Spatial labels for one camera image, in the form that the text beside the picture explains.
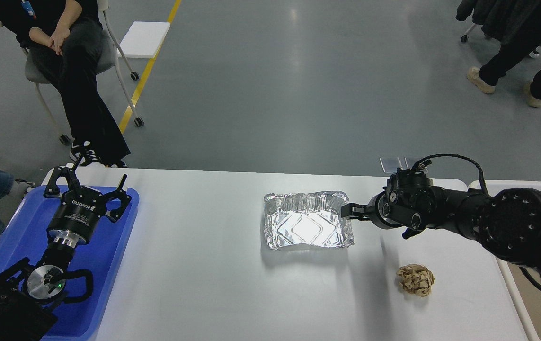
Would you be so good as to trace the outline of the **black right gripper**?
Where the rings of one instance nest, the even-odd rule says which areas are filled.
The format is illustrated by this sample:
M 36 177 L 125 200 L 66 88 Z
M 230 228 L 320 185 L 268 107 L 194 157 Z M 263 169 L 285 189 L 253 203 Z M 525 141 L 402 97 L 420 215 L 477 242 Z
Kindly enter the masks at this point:
M 389 219 L 389 212 L 392 204 L 399 202 L 397 192 L 381 192 L 374 196 L 369 205 L 348 203 L 340 209 L 340 217 L 347 220 L 372 221 L 372 223 L 383 230 L 390 230 L 403 227 L 404 225 Z

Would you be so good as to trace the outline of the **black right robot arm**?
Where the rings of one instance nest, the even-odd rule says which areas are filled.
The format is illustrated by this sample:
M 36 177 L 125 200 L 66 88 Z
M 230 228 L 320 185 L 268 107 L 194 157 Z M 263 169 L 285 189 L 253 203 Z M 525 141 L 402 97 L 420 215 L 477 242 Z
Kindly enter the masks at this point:
M 370 221 L 381 229 L 405 227 L 404 239 L 427 229 L 445 229 L 480 243 L 498 259 L 519 266 L 526 276 L 535 269 L 541 279 L 541 191 L 507 188 L 491 196 L 475 161 L 479 189 L 435 186 L 425 173 L 433 158 L 429 155 L 411 168 L 397 168 L 367 205 L 348 203 L 340 216 Z M 541 290 L 541 282 L 532 280 L 532 284 Z

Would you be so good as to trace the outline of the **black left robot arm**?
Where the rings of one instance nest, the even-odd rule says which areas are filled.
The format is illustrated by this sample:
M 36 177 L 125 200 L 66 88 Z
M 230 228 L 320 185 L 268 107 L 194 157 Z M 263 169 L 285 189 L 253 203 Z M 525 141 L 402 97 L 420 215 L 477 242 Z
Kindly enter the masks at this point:
M 124 174 L 107 192 L 81 184 L 71 167 L 57 166 L 45 187 L 43 202 L 55 211 L 46 227 L 46 249 L 32 265 L 23 257 L 0 272 L 0 341 L 39 341 L 58 322 L 61 305 L 80 304 L 95 293 L 91 266 L 73 269 L 76 249 L 89 244 L 102 218 L 118 222 L 133 196 Z

